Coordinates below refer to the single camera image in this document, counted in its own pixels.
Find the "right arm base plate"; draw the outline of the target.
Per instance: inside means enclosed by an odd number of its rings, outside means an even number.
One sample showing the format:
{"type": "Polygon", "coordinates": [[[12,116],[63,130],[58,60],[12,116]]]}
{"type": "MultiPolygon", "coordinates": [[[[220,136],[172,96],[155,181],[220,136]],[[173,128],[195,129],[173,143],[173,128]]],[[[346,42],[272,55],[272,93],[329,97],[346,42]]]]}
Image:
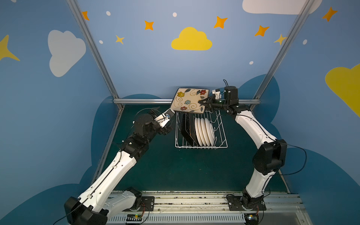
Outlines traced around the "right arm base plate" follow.
{"type": "Polygon", "coordinates": [[[249,196],[235,196],[228,194],[226,196],[230,211],[265,211],[266,206],[263,196],[251,198],[249,196]]]}

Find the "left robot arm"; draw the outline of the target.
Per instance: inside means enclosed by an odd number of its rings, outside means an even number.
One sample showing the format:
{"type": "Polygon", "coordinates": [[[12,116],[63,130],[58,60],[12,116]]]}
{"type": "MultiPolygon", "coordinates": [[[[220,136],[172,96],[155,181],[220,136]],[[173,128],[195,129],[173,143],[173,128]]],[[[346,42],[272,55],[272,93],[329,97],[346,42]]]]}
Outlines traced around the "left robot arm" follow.
{"type": "Polygon", "coordinates": [[[64,204],[70,225],[105,225],[124,210],[138,209],[142,193],[128,188],[120,196],[108,199],[125,174],[135,166],[149,149],[157,134],[171,131],[167,123],[174,116],[168,109],[160,115],[152,112],[139,116],[133,123],[133,134],[125,139],[120,150],[105,171],[77,198],[70,197],[64,204]]]}

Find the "floral square plate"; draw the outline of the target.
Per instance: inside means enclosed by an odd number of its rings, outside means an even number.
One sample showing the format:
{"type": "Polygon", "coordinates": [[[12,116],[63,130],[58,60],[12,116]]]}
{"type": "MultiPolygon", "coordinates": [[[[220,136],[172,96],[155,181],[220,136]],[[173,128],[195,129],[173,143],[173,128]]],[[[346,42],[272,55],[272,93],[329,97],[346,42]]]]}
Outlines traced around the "floral square plate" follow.
{"type": "Polygon", "coordinates": [[[200,103],[198,101],[208,96],[208,89],[179,88],[170,108],[177,112],[201,114],[204,111],[200,111],[200,103]]]}
{"type": "Polygon", "coordinates": [[[181,119],[181,134],[184,137],[184,139],[186,140],[186,142],[188,143],[188,145],[190,145],[189,141],[190,141],[190,136],[189,136],[189,117],[188,117],[189,113],[183,113],[182,114],[182,119],[181,119]]]}

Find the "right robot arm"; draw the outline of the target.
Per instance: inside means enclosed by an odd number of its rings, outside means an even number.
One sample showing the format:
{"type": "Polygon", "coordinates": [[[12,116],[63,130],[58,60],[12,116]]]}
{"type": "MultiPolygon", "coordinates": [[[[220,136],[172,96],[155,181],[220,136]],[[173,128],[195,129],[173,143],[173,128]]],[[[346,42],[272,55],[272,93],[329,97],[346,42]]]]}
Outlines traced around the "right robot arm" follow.
{"type": "Polygon", "coordinates": [[[284,166],[287,143],[269,133],[255,118],[249,106],[239,103],[238,89],[226,86],[224,93],[219,89],[207,98],[198,101],[206,109],[225,110],[246,131],[257,147],[252,163],[254,172],[240,199],[244,210],[257,209],[264,199],[264,191],[271,178],[284,166]]]}

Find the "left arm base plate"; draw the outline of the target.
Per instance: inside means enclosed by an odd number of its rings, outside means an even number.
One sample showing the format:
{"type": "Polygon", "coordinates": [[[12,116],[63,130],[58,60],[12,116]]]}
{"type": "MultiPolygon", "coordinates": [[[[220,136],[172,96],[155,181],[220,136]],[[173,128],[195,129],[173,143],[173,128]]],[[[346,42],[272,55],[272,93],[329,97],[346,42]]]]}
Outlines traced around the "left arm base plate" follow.
{"type": "Polygon", "coordinates": [[[154,211],[154,201],[155,197],[153,196],[143,196],[135,200],[134,205],[130,209],[125,209],[124,212],[142,212],[154,211]]]}

